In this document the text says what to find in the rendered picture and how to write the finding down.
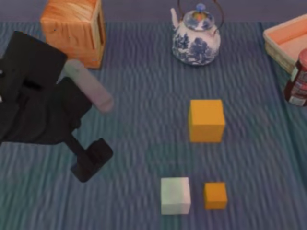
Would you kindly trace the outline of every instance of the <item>tray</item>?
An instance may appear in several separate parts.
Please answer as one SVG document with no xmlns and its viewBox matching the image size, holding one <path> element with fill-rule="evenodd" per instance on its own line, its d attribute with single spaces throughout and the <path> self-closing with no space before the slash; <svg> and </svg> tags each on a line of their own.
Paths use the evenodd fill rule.
<svg viewBox="0 0 307 230">
<path fill-rule="evenodd" d="M 265 30 L 263 38 L 267 53 L 291 74 L 299 52 L 307 48 L 307 14 Z"/>
</svg>

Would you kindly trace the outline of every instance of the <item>red jar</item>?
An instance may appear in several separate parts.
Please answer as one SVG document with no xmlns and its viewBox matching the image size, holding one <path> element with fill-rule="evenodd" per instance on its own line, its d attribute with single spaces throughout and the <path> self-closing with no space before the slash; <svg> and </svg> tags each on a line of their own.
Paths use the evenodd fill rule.
<svg viewBox="0 0 307 230">
<path fill-rule="evenodd" d="M 283 93 L 289 103 L 296 106 L 307 105 L 307 48 L 300 52 Z"/>
</svg>

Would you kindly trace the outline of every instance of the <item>cube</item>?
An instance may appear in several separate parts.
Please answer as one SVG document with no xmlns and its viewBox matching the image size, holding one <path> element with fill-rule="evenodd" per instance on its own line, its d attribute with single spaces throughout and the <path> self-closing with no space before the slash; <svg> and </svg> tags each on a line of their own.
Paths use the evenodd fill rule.
<svg viewBox="0 0 307 230">
<path fill-rule="evenodd" d="M 162 215 L 188 214 L 190 206 L 190 187 L 187 177 L 161 179 Z"/>
<path fill-rule="evenodd" d="M 99 68 L 106 42 L 101 7 L 100 0 L 48 0 L 40 20 L 46 42 L 87 68 Z"/>
<path fill-rule="evenodd" d="M 225 183 L 206 183 L 204 188 L 206 209 L 224 209 L 227 205 Z"/>
<path fill-rule="evenodd" d="M 190 101 L 190 142 L 221 142 L 225 125 L 222 100 Z"/>
</svg>

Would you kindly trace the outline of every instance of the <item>teapot handle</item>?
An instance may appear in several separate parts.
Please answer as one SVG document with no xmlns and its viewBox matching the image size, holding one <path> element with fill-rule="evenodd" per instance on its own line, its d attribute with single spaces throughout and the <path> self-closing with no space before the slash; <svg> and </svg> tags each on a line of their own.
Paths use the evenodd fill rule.
<svg viewBox="0 0 307 230">
<path fill-rule="evenodd" d="M 222 17 L 222 21 L 221 21 L 221 24 L 220 26 L 214 31 L 213 34 L 215 34 L 224 24 L 224 11 L 221 7 L 221 5 L 217 2 L 217 0 L 213 0 L 213 2 L 215 3 L 215 5 L 217 6 L 217 8 L 219 9 L 220 13 L 221 13 L 221 17 Z M 180 17 L 180 21 L 183 20 L 183 17 L 184 17 L 184 12 L 182 11 L 182 8 L 180 6 L 180 0 L 177 0 L 177 6 L 178 6 L 178 9 L 179 9 L 179 12 L 181 14 L 181 17 Z"/>
</svg>

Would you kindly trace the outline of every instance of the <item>teapot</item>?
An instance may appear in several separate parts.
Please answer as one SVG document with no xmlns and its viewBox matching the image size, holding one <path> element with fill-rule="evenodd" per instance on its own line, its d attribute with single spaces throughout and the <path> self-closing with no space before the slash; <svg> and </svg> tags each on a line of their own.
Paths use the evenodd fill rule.
<svg viewBox="0 0 307 230">
<path fill-rule="evenodd" d="M 172 52 L 186 64 L 204 66 L 212 62 L 219 53 L 219 29 L 224 23 L 224 13 L 216 0 L 213 1 L 222 15 L 219 28 L 215 25 L 214 17 L 206 11 L 202 3 L 196 5 L 196 10 L 184 14 L 178 0 L 178 8 L 182 15 L 180 21 L 175 9 L 171 9 L 174 27 Z"/>
</svg>

